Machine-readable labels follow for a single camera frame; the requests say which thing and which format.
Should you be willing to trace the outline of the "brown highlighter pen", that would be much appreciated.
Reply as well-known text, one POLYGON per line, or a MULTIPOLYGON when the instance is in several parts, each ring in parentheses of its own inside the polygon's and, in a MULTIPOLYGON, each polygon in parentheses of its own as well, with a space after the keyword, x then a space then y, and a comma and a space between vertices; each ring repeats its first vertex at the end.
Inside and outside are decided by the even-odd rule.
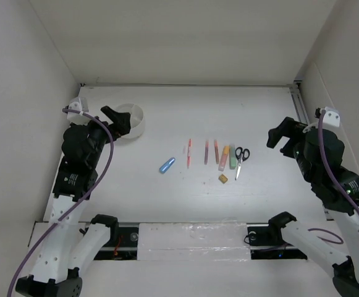
POLYGON ((214 154, 215 154, 216 164, 219 164, 219 147, 218 147, 218 141, 216 139, 214 139, 214 154))

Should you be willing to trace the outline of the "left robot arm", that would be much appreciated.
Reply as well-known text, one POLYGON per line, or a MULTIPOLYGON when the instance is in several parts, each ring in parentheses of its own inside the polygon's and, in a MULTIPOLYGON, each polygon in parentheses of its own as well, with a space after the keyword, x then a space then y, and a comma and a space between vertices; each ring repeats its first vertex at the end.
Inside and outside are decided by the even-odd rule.
POLYGON ((78 225, 91 193, 111 164, 114 141, 131 130, 128 112, 101 108, 108 121, 84 108, 66 106, 62 159, 53 186, 48 229, 30 248, 12 277, 7 295, 79 296, 83 275, 104 245, 119 239, 116 217, 97 214, 78 241, 78 225))

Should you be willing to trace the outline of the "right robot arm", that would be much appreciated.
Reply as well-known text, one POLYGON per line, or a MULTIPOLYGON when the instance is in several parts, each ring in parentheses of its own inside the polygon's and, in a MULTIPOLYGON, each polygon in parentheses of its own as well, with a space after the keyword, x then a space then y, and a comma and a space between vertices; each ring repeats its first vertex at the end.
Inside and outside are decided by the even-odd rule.
POLYGON ((330 130, 286 117, 268 132, 267 147, 288 139, 281 153, 293 158, 311 191, 340 229, 348 254, 336 251, 288 212, 268 221, 267 236, 287 243, 317 263, 332 279, 341 296, 359 296, 359 175, 341 165, 345 145, 330 130))

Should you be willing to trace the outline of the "red and white pen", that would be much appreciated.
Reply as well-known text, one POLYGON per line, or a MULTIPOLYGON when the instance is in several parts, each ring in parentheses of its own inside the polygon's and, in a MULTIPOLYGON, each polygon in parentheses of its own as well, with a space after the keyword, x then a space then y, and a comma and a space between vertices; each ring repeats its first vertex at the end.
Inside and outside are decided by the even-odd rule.
POLYGON ((190 164, 191 164, 191 151, 192 151, 192 139, 189 139, 188 147, 187 147, 187 169, 190 168, 190 164))

